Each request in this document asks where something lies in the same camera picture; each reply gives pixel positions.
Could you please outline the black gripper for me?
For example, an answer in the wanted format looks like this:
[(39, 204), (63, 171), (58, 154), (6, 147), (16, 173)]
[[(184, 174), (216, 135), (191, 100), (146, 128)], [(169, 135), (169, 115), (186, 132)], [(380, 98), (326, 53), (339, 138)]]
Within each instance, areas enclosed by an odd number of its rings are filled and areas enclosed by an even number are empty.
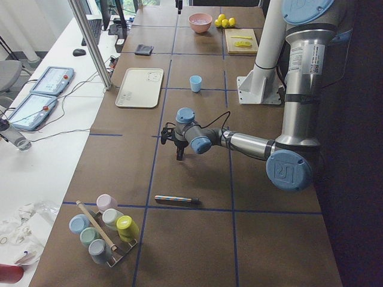
[(177, 147), (177, 153), (176, 153), (177, 161), (183, 160), (184, 148), (188, 146), (188, 142), (179, 140), (176, 137), (174, 127), (164, 127), (161, 131), (160, 141), (162, 145), (164, 145), (166, 141), (172, 141)]

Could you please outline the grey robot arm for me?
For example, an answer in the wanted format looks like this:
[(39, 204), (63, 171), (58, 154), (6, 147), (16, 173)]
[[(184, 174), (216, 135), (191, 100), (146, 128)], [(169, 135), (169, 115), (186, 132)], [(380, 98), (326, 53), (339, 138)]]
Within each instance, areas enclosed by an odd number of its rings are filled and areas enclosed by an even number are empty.
[(173, 127), (161, 141), (172, 141), (181, 160), (190, 147), (203, 154), (219, 145), (265, 161), (269, 180), (285, 191), (304, 190), (317, 172), (320, 143), (316, 138), (320, 90), (327, 47), (350, 39), (354, 1), (271, 1), (253, 69), (238, 77), (241, 104), (278, 102), (277, 63), (284, 43), (290, 45), (285, 79), (282, 132), (263, 139), (223, 127), (202, 127), (190, 108), (178, 110)]

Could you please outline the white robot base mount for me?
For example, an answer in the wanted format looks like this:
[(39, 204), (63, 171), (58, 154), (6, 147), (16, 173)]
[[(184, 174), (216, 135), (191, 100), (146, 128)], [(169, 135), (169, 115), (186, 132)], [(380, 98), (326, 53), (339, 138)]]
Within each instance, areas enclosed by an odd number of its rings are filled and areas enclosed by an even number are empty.
[(285, 41), (286, 22), (282, 0), (271, 0), (253, 69), (246, 77), (237, 77), (240, 104), (279, 105), (282, 86), (276, 72)]

